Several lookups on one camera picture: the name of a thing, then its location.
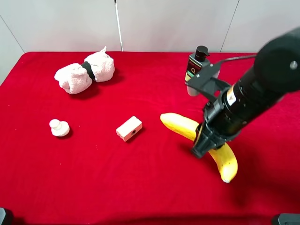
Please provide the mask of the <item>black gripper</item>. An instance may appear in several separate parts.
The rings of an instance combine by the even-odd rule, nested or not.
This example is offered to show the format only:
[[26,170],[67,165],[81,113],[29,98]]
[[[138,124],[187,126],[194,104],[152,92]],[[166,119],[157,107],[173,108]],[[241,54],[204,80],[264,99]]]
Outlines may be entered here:
[[211,149],[220,149],[245,126],[246,96],[243,92],[223,92],[204,107],[203,122],[197,127],[192,148],[197,158]]

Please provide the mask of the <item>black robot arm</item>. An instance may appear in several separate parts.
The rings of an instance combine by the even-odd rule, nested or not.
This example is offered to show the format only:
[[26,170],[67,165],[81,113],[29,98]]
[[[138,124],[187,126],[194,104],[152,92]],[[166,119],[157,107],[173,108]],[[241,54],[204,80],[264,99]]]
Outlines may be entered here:
[[198,158],[233,140],[285,94],[300,89],[299,28],[269,41],[253,58],[252,67],[234,85],[218,78],[221,61],[186,81],[208,99],[192,149]]

